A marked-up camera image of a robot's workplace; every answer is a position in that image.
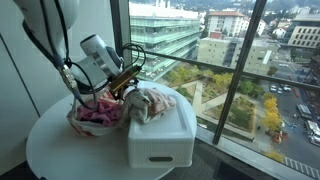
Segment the city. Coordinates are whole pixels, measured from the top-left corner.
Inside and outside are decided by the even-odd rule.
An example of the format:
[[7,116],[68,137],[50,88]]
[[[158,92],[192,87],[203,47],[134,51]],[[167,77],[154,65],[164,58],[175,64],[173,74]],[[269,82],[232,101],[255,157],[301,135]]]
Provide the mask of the city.
[[[133,43],[146,52],[221,67],[147,54],[138,77],[184,95],[194,107],[198,125],[215,131],[254,4],[251,0],[130,0]],[[263,13],[244,72],[319,86],[320,2],[273,0]],[[142,63],[137,52],[132,57]],[[242,76],[223,135],[320,179],[319,102],[319,92]]]

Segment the pink fabric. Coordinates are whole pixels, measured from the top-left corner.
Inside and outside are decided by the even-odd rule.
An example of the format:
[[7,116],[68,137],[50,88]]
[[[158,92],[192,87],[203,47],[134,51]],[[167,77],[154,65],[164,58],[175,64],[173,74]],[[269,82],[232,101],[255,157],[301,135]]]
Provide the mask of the pink fabric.
[[[88,106],[93,106],[93,102],[87,103]],[[100,119],[103,121],[102,125],[106,127],[115,126],[120,117],[121,105],[112,104],[110,106],[106,102],[97,102],[97,110],[90,110],[83,106],[78,107],[78,119],[95,120]]]

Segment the cloth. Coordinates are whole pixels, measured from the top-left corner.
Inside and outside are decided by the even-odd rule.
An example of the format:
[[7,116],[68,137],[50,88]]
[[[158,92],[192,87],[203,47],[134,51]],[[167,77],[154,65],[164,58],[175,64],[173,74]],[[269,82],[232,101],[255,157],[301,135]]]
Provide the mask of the cloth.
[[135,89],[125,97],[121,109],[119,126],[127,126],[130,118],[143,124],[150,123],[161,117],[167,110],[176,105],[173,97],[161,93],[156,88]]
[[77,119],[95,123],[101,122],[105,127],[115,126],[120,119],[121,105],[110,106],[106,102],[97,101],[97,106],[97,110],[90,110],[83,106],[78,107]]

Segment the white box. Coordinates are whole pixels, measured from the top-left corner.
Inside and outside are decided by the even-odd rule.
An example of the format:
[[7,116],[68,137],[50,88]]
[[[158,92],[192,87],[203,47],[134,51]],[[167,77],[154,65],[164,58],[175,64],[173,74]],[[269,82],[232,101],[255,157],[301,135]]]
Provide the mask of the white box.
[[160,119],[142,124],[131,120],[128,135],[129,165],[133,168],[188,167],[192,164],[195,113],[181,95],[166,94],[177,104]]

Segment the white round table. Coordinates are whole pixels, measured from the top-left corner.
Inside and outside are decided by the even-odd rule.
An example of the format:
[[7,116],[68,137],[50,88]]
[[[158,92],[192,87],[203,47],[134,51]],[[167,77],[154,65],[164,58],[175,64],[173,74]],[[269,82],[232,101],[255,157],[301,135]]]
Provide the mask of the white round table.
[[[138,87],[174,91],[164,85],[140,81]],[[185,99],[185,108],[193,112]],[[159,179],[173,168],[130,168],[127,135],[117,130],[101,137],[83,137],[69,124],[70,95],[47,110],[32,128],[26,147],[28,164],[38,177],[48,180],[151,180]],[[196,132],[196,122],[192,126]]]

